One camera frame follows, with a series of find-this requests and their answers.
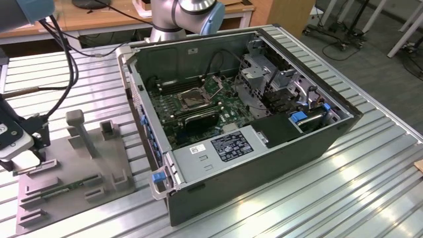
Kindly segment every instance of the sticker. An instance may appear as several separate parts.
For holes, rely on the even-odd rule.
[[[224,162],[228,162],[253,151],[240,131],[212,140],[211,143]]]
[[[6,132],[6,126],[0,124],[0,135]]]
[[[188,54],[196,54],[199,52],[199,48],[188,49]]]
[[[204,145],[201,144],[201,145],[197,145],[197,146],[195,146],[195,147],[191,147],[189,150],[191,150],[191,154],[196,154],[196,153],[204,151],[204,150],[205,150],[205,147],[204,147]]]

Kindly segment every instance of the motherboard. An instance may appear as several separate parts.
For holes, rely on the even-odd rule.
[[[233,90],[235,78],[209,76],[200,87],[163,95],[151,102],[173,149],[241,128],[255,118]]]

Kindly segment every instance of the floor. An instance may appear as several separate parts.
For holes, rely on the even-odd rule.
[[[316,5],[325,9],[329,0],[317,0]],[[344,1],[339,0],[332,11],[336,14]],[[355,2],[345,18],[349,25],[360,3]],[[369,19],[373,10],[367,7],[357,29],[361,29]],[[321,54],[321,48],[335,39],[313,32],[301,36],[301,42],[315,51],[323,59],[347,76],[347,78],[399,116],[413,129],[423,134],[423,81],[415,78],[403,67],[403,60],[407,68],[419,73],[415,65],[403,52],[389,59],[387,53],[400,39],[403,33],[397,31],[401,23],[385,15],[380,15],[367,33],[367,42],[361,50],[345,61],[335,61]],[[416,32],[411,40],[421,36]],[[355,48],[341,52],[333,47],[325,49],[327,55],[341,59],[356,51]],[[423,57],[416,56],[415,60],[423,66]]]

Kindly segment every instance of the metal case frame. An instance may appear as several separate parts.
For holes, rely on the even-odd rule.
[[[163,164],[152,164],[152,162],[156,161],[153,158],[149,158],[148,161],[152,168],[165,166],[171,171],[171,179],[167,181],[172,185],[171,189],[159,188],[156,191],[156,196],[155,192],[153,196],[157,199],[165,198],[172,226],[183,223],[200,213],[208,211],[213,207],[219,206],[251,189],[276,179],[283,174],[320,157],[335,140],[348,132],[361,117],[361,112],[355,108],[355,106],[341,97],[341,95],[312,72],[304,63],[297,60],[292,53],[261,29],[247,29],[235,33],[221,33],[207,37],[191,37],[189,39],[179,41],[144,44],[141,47],[157,47],[160,45],[175,44],[179,42],[207,39],[245,32],[259,33],[273,50],[283,55],[295,68],[301,71],[304,76],[307,76],[312,82],[316,83],[321,90],[329,95],[331,99],[341,105],[351,117],[323,128],[321,130],[305,135],[297,140],[279,145],[272,150],[268,150],[268,152],[263,155],[256,156],[249,160],[241,161],[220,173],[208,175],[201,180],[185,182],[173,157],[173,153],[171,151],[171,145],[168,144],[165,134],[160,126],[159,118],[156,114],[152,113],[153,107],[148,99],[148,93],[144,90],[141,77],[136,71],[136,59],[132,57],[127,61],[127,64],[131,73],[131,91],[135,102],[135,110],[136,114],[141,116],[141,120],[143,117],[147,117],[148,120],[148,124],[144,124],[143,127],[140,127],[140,133],[143,134],[143,137],[147,138],[147,140],[148,137],[151,137],[151,133],[153,134],[155,141],[159,144],[160,155],[157,155],[157,153],[153,151],[149,143],[144,144],[144,148],[147,154],[152,156],[161,156]]]

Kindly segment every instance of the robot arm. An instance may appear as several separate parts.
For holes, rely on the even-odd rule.
[[[53,12],[53,0],[1,0],[0,32],[33,24]]]
[[[151,11],[149,42],[184,38],[184,29],[200,35],[213,34],[224,17],[224,5],[216,0],[152,0]]]
[[[53,12],[53,0],[1,0],[0,32],[33,24]],[[20,117],[6,103],[6,97],[0,94],[0,166],[12,171],[10,160],[25,150],[30,150],[40,161],[44,160],[38,149],[49,145],[49,135],[46,118],[38,115],[28,119]]]

